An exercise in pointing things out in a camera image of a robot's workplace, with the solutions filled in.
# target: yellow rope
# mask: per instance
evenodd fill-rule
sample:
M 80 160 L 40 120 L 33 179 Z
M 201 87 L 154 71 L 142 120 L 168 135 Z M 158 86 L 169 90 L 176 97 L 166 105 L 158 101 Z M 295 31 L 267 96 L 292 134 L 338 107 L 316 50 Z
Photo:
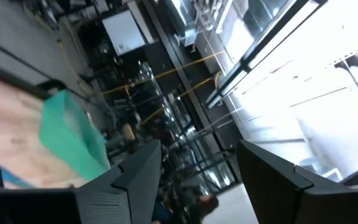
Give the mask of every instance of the yellow rope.
M 38 15 L 38 14 L 35 14 L 34 15 L 35 17 L 35 20 L 37 20 L 37 22 L 39 24 L 41 24 L 41 26 L 43 26 L 46 30 L 48 30 L 48 32 L 53 32 L 53 30 L 48 26 L 48 24 Z
M 215 54 L 212 54 L 212 55 L 209 55 L 207 57 L 204 57 L 204 58 L 201 58 L 199 60 L 195 60 L 194 62 L 190 62 L 180 68 L 174 68 L 174 69 L 171 69 L 167 72 L 163 72 L 161 74 L 158 74 L 156 76 L 154 76 L 154 78 L 161 78 L 161 77 L 164 77 L 165 75 L 168 75 L 168 74 L 171 74 L 172 72 L 176 72 L 176 71 L 179 71 L 180 69 L 184 69 L 186 67 L 189 67 L 191 65 L 194 65 L 194 64 L 197 64 L 197 63 L 200 63 L 200 62 L 204 62 L 205 60 L 207 59 L 210 59 L 212 57 L 215 57 L 216 55 L 219 55 L 221 53 L 224 53 L 224 51 L 221 51 L 221 52 L 218 52 L 218 53 L 215 53 Z M 141 81 L 138 81 L 138 82 L 135 82 L 135 83 L 131 83 L 131 84 L 126 84 L 126 85 L 123 85 L 123 86 L 119 86 L 117 88 L 113 88 L 112 90 L 107 90 L 107 91 L 102 91 L 102 92 L 99 92 L 101 94 L 110 94 L 110 93 L 114 93 L 115 91 L 118 91 L 118 90 L 122 90 L 122 89 L 125 89 L 125 87 L 130 87 L 130 86 L 136 86 L 136 85 L 139 85 L 141 83 L 145 83 L 145 82 L 148 82 L 148 81 L 151 81 L 151 78 L 150 79 L 146 79 L 146 80 L 141 80 Z
M 181 98 L 181 97 L 183 97 L 183 96 L 189 94 L 189 92 L 191 92 L 191 91 L 197 89 L 198 87 L 204 85 L 205 83 L 207 83 L 207 82 L 209 82 L 209 81 L 211 81 L 211 80 L 212 80 L 212 78 L 207 78 L 207 79 L 205 79 L 204 81 L 200 82 L 199 84 L 197 84 L 197 85 L 194 86 L 193 88 L 191 88 L 191 89 L 187 90 L 186 92 L 182 93 L 179 97 Z M 161 112 L 161 111 L 163 111 L 163 108 L 159 108 L 158 110 L 154 111 L 152 114 L 150 114 L 150 116 L 148 116 L 146 119 L 144 119 L 144 120 L 142 121 L 142 124 L 145 124 L 146 122 L 148 122 L 150 119 L 152 119 L 156 114 L 158 114 L 158 113 Z
M 70 70 L 71 70 L 71 74 L 74 76 L 74 78 L 75 78 L 75 80 L 76 80 L 78 86 L 79 86 L 79 87 L 81 88 L 81 90 L 82 90 L 85 94 L 87 94 L 88 96 L 94 95 L 95 93 L 94 93 L 92 90 L 90 90 L 89 87 L 84 86 L 84 84 L 81 83 L 82 79 L 81 79 L 81 77 L 75 72 L 73 66 L 71 65 L 70 61 L 68 60 L 68 58 L 67 58 L 67 56 L 66 56 L 66 53 L 65 53 L 65 49 L 64 49 L 64 47 L 63 47 L 62 41 L 61 41 L 61 40 L 57 40 L 57 43 L 58 43 L 58 45 L 59 45 L 59 49 L 60 49 L 60 51 L 61 51 L 61 53 L 62 53 L 62 56 L 63 56 L 63 58 L 65 59 L 67 65 L 69 66 L 69 68 L 70 68 Z
M 222 75 L 222 71 L 218 71 L 217 74 L 215 75 L 214 81 L 215 81 L 215 88 L 216 88 L 216 89 L 218 89 L 218 78 L 219 78 L 219 76 L 221 76 L 221 75 Z

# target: person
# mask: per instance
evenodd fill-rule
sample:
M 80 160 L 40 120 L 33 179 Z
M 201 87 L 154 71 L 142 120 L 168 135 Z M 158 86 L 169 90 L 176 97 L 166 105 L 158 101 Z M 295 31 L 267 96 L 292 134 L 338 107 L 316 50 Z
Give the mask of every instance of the person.
M 182 223 L 182 217 L 185 217 L 188 224 L 200 224 L 204 217 L 219 206 L 215 195 L 203 195 L 197 187 L 182 187 L 180 196 L 174 194 L 173 198 L 170 205 L 174 209 L 171 211 L 162 203 L 164 200 L 157 196 L 152 214 L 153 224 L 179 224 Z M 177 201 L 183 203 L 185 209 L 180 203 L 175 204 Z

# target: wall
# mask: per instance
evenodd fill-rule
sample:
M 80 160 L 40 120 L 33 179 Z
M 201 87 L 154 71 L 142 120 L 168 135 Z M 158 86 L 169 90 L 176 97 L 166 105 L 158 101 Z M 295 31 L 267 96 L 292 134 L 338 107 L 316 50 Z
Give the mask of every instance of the wall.
M 208 215 L 203 224 L 253 224 L 258 223 L 246 188 L 243 184 L 218 196 L 219 207 Z
M 205 38 L 198 41 L 205 46 Z M 357 55 L 357 49 L 358 3 L 328 1 L 225 99 L 230 111 L 236 111 L 233 118 L 244 139 L 295 164 L 317 157 L 329 168 L 337 167 L 343 177 L 355 172 L 358 83 L 329 64 L 351 52 Z M 210 69 L 219 66 L 210 63 Z M 244 220 L 251 217 L 250 203 L 243 202 L 240 211 L 236 206 L 248 199 L 245 189 L 220 198 L 221 207 L 205 223 L 256 223 Z
M 197 51 L 191 53 L 190 49 L 184 48 L 184 46 L 182 45 L 177 45 L 176 39 L 173 35 L 175 31 L 173 30 L 173 27 L 168 23 L 167 15 L 165 15 L 163 12 L 159 12 L 157 16 L 163 27 L 163 30 L 167 34 L 168 40 L 172 46 L 172 50 L 176 53 L 178 62 L 180 62 L 180 64 L 184 66 L 183 72 L 187 76 L 187 79 L 189 80 L 191 86 L 196 86 L 197 84 L 201 83 L 203 80 L 206 80 L 207 78 L 211 78 L 212 76 L 211 70 L 208 69 L 204 63 L 194 63 L 195 61 L 201 58 L 202 54 L 199 54 L 199 52 Z M 172 80 L 172 78 L 169 78 L 169 76 L 173 76 L 172 74 L 167 75 L 166 76 L 167 78 L 163 77 L 162 81 L 159 81 L 159 83 L 164 83 L 164 82 L 166 83 L 166 80 Z M 178 83 L 170 81 L 168 83 L 168 86 L 172 86 L 172 85 L 176 85 L 180 87 Z M 202 114 L 204 113 L 206 115 L 206 119 L 202 119 L 203 120 L 202 126 L 198 126 L 198 124 L 195 122 L 196 129 L 207 128 L 209 124 L 214 123 L 219 118 L 229 113 L 229 110 L 225 105 L 216 107 L 212 110 L 208 110 L 206 107 L 203 106 L 203 102 L 205 102 L 205 100 L 207 99 L 209 94 L 214 90 L 214 88 L 215 88 L 215 84 L 211 80 L 194 90 L 194 93 L 197 96 L 197 100 L 195 101 L 199 101 L 202 106 L 202 108 L 200 108 L 201 110 L 198 110 L 197 113 L 201 114 L 200 116 L 202 116 Z M 182 100 L 185 101 L 186 98 L 188 98 L 188 96 L 182 97 Z M 188 105 L 187 103 L 185 104 L 186 107 L 188 107 L 188 109 L 192 109 L 191 105 Z M 219 120 L 218 122 L 224 123 L 229 118 L 230 118 L 229 116 L 226 116 L 225 119 Z M 235 143 L 237 143 L 238 140 L 241 138 L 241 135 L 238 129 L 236 128 L 236 126 L 234 125 L 234 123 L 227 125 L 225 127 L 225 131 L 215 133 L 215 135 L 218 136 L 218 141 L 223 148 L 227 148 L 230 145 L 235 145 Z M 219 150 L 218 147 L 216 147 L 217 145 L 213 144 L 214 142 L 213 136 L 211 135 L 206 136 L 205 139 L 206 139 L 206 143 L 209 144 L 208 146 L 213 153 Z

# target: teal plastic bin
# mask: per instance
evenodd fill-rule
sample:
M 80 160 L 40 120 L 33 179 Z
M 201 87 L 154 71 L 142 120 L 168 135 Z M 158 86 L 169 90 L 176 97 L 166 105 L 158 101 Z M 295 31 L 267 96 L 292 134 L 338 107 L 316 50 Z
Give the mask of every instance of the teal plastic bin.
M 40 141 L 85 180 L 110 169 L 101 133 L 67 91 L 45 101 Z

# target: wooden desk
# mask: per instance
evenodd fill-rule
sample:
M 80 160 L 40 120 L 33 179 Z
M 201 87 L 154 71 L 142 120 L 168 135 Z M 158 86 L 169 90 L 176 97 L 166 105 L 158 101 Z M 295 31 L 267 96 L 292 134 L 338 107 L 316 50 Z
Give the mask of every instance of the wooden desk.
M 42 100 L 0 81 L 1 165 L 36 187 L 83 185 L 85 181 L 39 141 L 41 116 Z

